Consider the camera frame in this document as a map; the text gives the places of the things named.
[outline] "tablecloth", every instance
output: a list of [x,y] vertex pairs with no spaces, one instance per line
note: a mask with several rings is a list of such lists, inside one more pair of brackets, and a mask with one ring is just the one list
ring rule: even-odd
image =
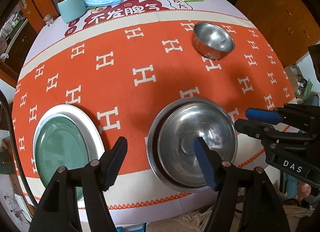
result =
[[[99,13],[106,11],[117,9],[103,8]],[[191,195],[174,191],[150,169],[146,138],[154,118],[167,104],[200,96],[221,105],[234,121],[244,118],[249,107],[271,110],[294,99],[276,54],[247,19],[159,9],[97,23],[93,20],[92,25],[88,18],[84,21],[88,27],[29,60],[16,88],[13,121],[19,156],[38,199],[44,187],[33,159],[33,135],[39,119],[55,105],[69,103],[87,113],[105,149],[119,136],[128,139],[120,174],[104,194],[115,223],[128,224],[180,215],[215,196],[212,191]],[[235,50],[219,61],[198,54],[191,35],[200,21],[228,31]],[[235,165],[266,166],[259,140],[239,134],[238,142]],[[85,210],[80,210],[80,217],[86,221]]]

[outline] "teal container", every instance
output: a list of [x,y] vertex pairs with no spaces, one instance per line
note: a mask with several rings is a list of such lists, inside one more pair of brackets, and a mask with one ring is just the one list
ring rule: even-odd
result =
[[65,23],[75,21],[86,12],[83,0],[58,0],[58,8]]

